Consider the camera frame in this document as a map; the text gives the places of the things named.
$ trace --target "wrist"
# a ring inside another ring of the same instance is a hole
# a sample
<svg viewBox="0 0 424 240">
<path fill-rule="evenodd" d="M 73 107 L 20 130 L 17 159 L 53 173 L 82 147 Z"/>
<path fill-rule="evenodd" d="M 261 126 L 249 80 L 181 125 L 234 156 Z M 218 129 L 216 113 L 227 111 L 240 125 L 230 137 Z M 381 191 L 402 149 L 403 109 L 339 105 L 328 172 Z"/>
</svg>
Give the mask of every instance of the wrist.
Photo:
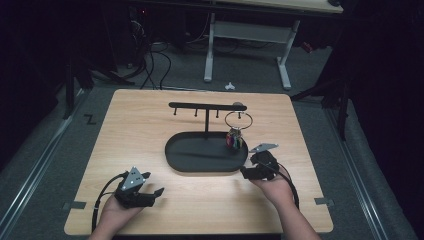
<svg viewBox="0 0 424 240">
<path fill-rule="evenodd" d="M 296 204 L 294 203 L 294 199 L 293 196 L 282 196 L 278 199 L 275 199 L 274 201 L 272 201 L 272 204 L 276 207 L 291 207 L 294 206 L 296 207 Z"/>
<path fill-rule="evenodd" d="M 110 228 L 104 228 L 101 225 L 97 226 L 96 229 L 91 233 L 89 240 L 110 240 L 115 236 L 115 231 Z"/>
<path fill-rule="evenodd" d="M 284 216 L 290 212 L 298 211 L 296 204 L 294 204 L 293 200 L 274 203 L 274 207 L 277 210 L 279 216 Z"/>
</svg>

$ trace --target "vertical post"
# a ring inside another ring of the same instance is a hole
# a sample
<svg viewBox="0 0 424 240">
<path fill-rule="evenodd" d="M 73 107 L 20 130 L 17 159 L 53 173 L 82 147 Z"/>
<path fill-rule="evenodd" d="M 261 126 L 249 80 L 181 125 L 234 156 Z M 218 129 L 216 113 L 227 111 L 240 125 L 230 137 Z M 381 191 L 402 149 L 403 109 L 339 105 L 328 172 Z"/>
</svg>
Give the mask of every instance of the vertical post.
<svg viewBox="0 0 424 240">
<path fill-rule="evenodd" d="M 213 69 L 213 39 L 215 35 L 215 13 L 210 13 L 210 14 L 211 14 L 211 22 L 209 24 L 209 46 L 208 46 L 208 53 L 206 55 L 205 76 L 203 78 L 205 82 L 212 81 L 212 69 Z"/>
<path fill-rule="evenodd" d="M 299 24 L 300 24 L 299 20 L 296 20 L 294 22 L 286 42 L 286 48 L 284 49 L 283 56 L 277 58 L 277 64 L 278 64 L 278 69 L 280 70 L 281 82 L 283 83 L 283 88 L 285 90 L 291 89 L 289 75 L 287 74 L 286 60 L 287 60 L 287 57 L 289 56 L 289 52 L 293 45 L 294 38 L 296 37 Z"/>
<path fill-rule="evenodd" d="M 74 110 L 74 77 L 72 74 L 72 57 L 69 57 L 68 64 L 66 65 L 66 113 L 63 117 L 68 119 Z"/>
<path fill-rule="evenodd" d="M 206 109 L 205 117 L 205 138 L 207 139 L 209 135 L 209 109 Z"/>
</svg>

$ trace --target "cable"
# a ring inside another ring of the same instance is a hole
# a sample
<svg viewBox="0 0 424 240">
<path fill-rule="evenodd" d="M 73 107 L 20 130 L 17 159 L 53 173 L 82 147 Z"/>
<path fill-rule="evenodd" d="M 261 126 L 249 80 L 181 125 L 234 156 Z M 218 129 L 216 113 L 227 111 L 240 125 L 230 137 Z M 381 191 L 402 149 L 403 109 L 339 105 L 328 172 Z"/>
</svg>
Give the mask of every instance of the cable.
<svg viewBox="0 0 424 240">
<path fill-rule="evenodd" d="M 243 43 L 243 42 L 252 42 L 252 41 L 241 41 L 239 44 L 240 44 L 240 46 L 243 46 L 243 47 L 256 48 L 256 49 L 272 47 L 272 46 L 275 45 L 275 43 L 273 43 L 273 42 L 265 42 L 265 43 L 262 43 L 262 45 L 260 45 L 260 46 L 255 46 L 255 45 L 246 44 L 246 43 Z"/>
<path fill-rule="evenodd" d="M 216 41 L 216 43 L 223 43 L 223 42 L 234 42 L 234 45 L 235 46 L 233 47 L 233 49 L 231 49 L 229 51 L 221 51 L 221 50 L 218 50 L 217 47 L 215 46 L 217 44 L 214 44 L 214 48 L 213 49 L 216 52 L 220 52 L 220 53 L 232 53 L 232 52 L 236 51 L 238 49 L 238 47 L 239 47 L 239 40 L 237 40 L 237 39 L 218 38 L 217 41 Z"/>
<path fill-rule="evenodd" d="M 199 39 L 198 41 L 193 41 L 189 44 L 186 45 L 186 47 L 190 48 L 190 49 L 194 49 L 194 50 L 202 50 L 205 49 L 209 46 L 209 43 L 205 40 L 208 40 L 208 37 L 205 37 L 203 39 Z"/>
<path fill-rule="evenodd" d="M 163 49 L 155 50 L 155 51 L 152 51 L 152 52 L 163 52 L 163 51 L 167 50 L 168 47 L 169 47 L 169 43 L 167 43 L 167 42 L 157 42 L 157 43 L 153 43 L 152 45 L 162 45 L 162 44 L 165 45 L 165 47 Z"/>
<path fill-rule="evenodd" d="M 98 212 L 99 212 L 99 207 L 100 207 L 100 199 L 104 196 L 104 195 L 106 195 L 106 194 L 109 194 L 109 193 L 104 193 L 105 191 L 106 191 L 106 189 L 109 187 L 109 185 L 113 182 L 113 181 L 115 181 L 116 179 L 118 179 L 118 178 L 125 178 L 125 177 L 127 177 L 128 176 L 128 172 L 126 171 L 125 173 L 121 173 L 121 174 L 119 174 L 119 175 L 117 175 L 117 176 L 115 176 L 115 177 L 113 177 L 111 180 L 109 180 L 109 182 L 107 182 L 106 183 L 106 185 L 103 187 L 103 189 L 102 189 L 102 191 L 100 192 L 100 194 L 99 194 L 99 197 L 97 198 L 97 201 L 96 201 L 96 204 L 94 205 L 94 209 L 93 209 L 93 218 L 92 218 L 92 220 L 91 220 L 91 232 L 93 232 L 94 231 L 94 229 L 96 229 L 96 226 L 97 226 L 97 215 L 98 215 Z"/>
<path fill-rule="evenodd" d="M 149 72 L 149 70 L 147 70 L 147 67 L 146 67 L 147 77 L 144 80 L 143 84 L 141 85 L 140 89 L 143 89 L 144 85 L 146 85 L 146 83 L 147 83 L 147 80 L 150 80 L 150 82 L 153 85 L 152 86 L 153 89 L 157 89 L 155 83 L 153 82 L 153 80 L 151 78 L 151 75 L 153 73 L 153 70 L 155 69 L 155 60 L 153 59 L 153 54 L 152 54 L 151 48 L 149 50 L 149 53 L 150 53 L 150 59 L 152 60 L 152 68 L 150 69 L 150 72 Z"/>
<path fill-rule="evenodd" d="M 168 69 L 166 70 L 165 74 L 163 75 L 162 79 L 159 82 L 159 89 L 162 90 L 162 82 L 165 79 L 166 75 L 168 75 L 169 70 L 171 70 L 171 59 L 161 52 L 156 52 L 156 53 L 166 57 L 168 59 L 168 62 L 169 62 Z"/>
<path fill-rule="evenodd" d="M 115 192 L 107 192 L 107 193 L 103 193 L 103 195 L 102 195 L 102 197 L 103 196 L 106 196 L 106 195 L 109 195 L 109 194 L 114 194 Z"/>
<path fill-rule="evenodd" d="M 132 30 L 132 37 L 135 42 L 135 56 L 134 56 L 134 62 L 137 61 L 137 59 L 140 59 L 140 62 L 138 63 L 137 69 L 124 76 L 118 76 L 115 73 L 112 72 L 105 72 L 105 71 L 99 71 L 102 75 L 100 76 L 94 72 L 91 72 L 91 76 L 102 81 L 114 81 L 118 83 L 123 84 L 131 84 L 132 82 L 127 82 L 125 80 L 133 78 L 140 73 L 142 73 L 146 69 L 146 61 L 144 59 L 144 55 L 147 52 L 146 46 L 149 46 L 149 39 L 152 35 L 151 31 L 146 31 L 143 28 L 143 25 L 139 23 L 139 20 L 142 21 L 143 19 L 140 18 L 140 16 L 133 16 L 132 14 L 137 14 L 134 12 L 131 12 L 131 10 L 135 11 L 134 9 L 129 8 L 129 15 L 130 15 L 130 24 L 131 24 L 131 30 Z"/>
<path fill-rule="evenodd" d="M 291 177 L 290 177 L 289 171 L 287 171 L 287 169 L 283 165 L 281 165 L 280 163 L 277 162 L 278 165 L 280 165 L 287 172 L 287 175 L 289 175 L 289 177 L 286 177 L 286 175 L 284 175 L 280 171 L 277 171 L 277 170 L 273 169 L 272 167 L 270 167 L 270 166 L 268 166 L 266 164 L 263 164 L 261 162 L 258 162 L 258 163 L 261 164 L 262 166 L 268 168 L 269 170 L 271 170 L 275 174 L 280 175 L 281 177 L 283 177 L 284 180 L 286 180 L 286 182 L 289 184 L 289 187 L 290 187 L 290 189 L 291 189 L 291 191 L 293 193 L 294 204 L 296 205 L 297 209 L 300 209 L 299 208 L 299 195 L 297 194 L 296 187 L 294 186 L 293 182 L 291 181 Z"/>
<path fill-rule="evenodd" d="M 202 32 L 199 34 L 199 36 L 198 36 L 197 38 L 195 38 L 194 40 L 192 40 L 192 41 L 186 42 L 186 44 L 195 43 L 195 42 L 198 42 L 198 41 L 202 41 L 203 39 L 207 39 L 207 37 L 203 37 L 203 35 L 205 34 L 206 29 L 207 29 L 207 27 L 208 27 L 208 23 L 209 23 L 210 15 L 211 15 L 211 14 L 210 14 L 210 13 L 208 13 L 208 16 L 206 17 L 206 23 L 205 23 L 205 26 L 203 27 L 203 30 L 202 30 Z"/>
</svg>

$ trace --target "black stand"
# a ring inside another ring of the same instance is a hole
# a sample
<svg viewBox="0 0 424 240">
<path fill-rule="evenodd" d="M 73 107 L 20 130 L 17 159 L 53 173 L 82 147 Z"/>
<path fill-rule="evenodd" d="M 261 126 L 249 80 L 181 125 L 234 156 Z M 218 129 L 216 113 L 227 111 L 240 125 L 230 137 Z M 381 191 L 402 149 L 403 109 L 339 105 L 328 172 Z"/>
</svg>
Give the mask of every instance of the black stand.
<svg viewBox="0 0 424 240">
<path fill-rule="evenodd" d="M 353 79 L 364 68 L 367 54 L 372 52 L 372 41 L 380 26 L 372 18 L 346 25 L 343 26 L 344 29 L 317 84 L 291 97 L 292 101 L 297 101 L 309 95 L 323 95 L 323 108 L 339 107 L 337 128 L 342 140 L 346 140 L 347 106 Z"/>
<path fill-rule="evenodd" d="M 180 172 L 233 172 L 244 165 L 248 148 L 243 142 L 240 149 L 229 148 L 226 145 L 227 132 L 209 131 L 209 112 L 219 111 L 245 111 L 244 105 L 214 105 L 197 103 L 169 103 L 175 108 L 195 109 L 195 117 L 199 109 L 205 110 L 204 132 L 181 132 L 172 136 L 165 146 L 165 155 L 168 164 Z"/>
<path fill-rule="evenodd" d="M 66 112 L 64 119 L 68 119 L 74 110 L 75 93 L 74 93 L 74 76 L 72 75 L 72 60 L 69 58 L 66 65 Z"/>
</svg>

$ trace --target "black horizontal bar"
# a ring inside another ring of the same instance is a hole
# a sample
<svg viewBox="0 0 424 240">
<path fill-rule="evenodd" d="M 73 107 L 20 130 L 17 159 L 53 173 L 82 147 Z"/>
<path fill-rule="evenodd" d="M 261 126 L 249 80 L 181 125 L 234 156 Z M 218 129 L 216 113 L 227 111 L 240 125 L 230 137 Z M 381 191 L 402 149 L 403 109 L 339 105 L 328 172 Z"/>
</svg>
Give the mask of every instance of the black horizontal bar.
<svg viewBox="0 0 424 240">
<path fill-rule="evenodd" d="M 246 111 L 244 105 L 220 105 L 220 104 L 205 104 L 205 103 L 182 103 L 170 102 L 171 108 L 188 108 L 188 109 L 205 109 L 205 110 L 222 110 L 222 111 Z"/>
</svg>

